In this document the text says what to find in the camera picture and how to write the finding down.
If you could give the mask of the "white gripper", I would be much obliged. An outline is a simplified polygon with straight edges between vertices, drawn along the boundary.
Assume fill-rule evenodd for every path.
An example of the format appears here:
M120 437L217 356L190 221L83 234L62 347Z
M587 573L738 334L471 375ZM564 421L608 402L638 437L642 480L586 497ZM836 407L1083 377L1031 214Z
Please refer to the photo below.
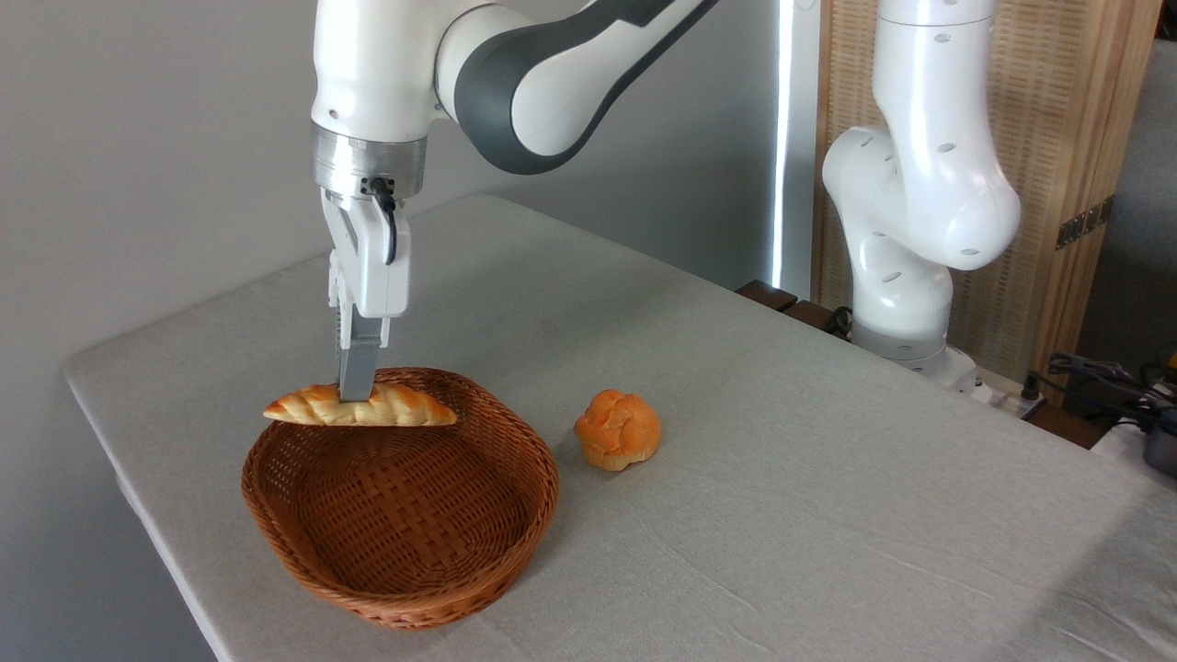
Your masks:
M380 205L320 188L335 249L328 257L328 305L335 311L337 390L341 403L366 402L374 385L387 319L408 307L411 234L395 201ZM340 307L350 302L354 307Z

